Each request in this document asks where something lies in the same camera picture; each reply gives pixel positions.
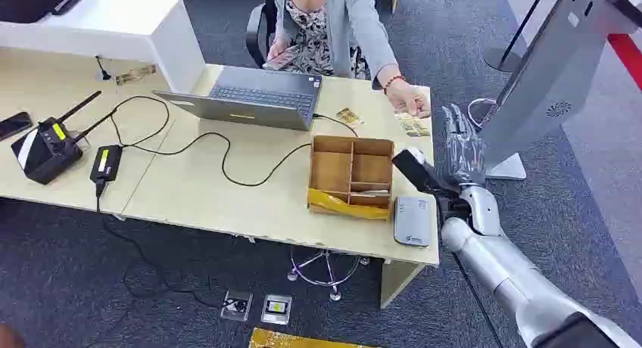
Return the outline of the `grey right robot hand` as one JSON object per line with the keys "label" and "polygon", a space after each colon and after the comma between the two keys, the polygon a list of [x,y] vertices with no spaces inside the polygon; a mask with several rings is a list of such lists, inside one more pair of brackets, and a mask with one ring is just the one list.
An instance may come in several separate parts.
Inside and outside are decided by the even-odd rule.
{"label": "grey right robot hand", "polygon": [[445,178],[452,185],[483,185],[485,142],[459,106],[443,106],[446,126]]}

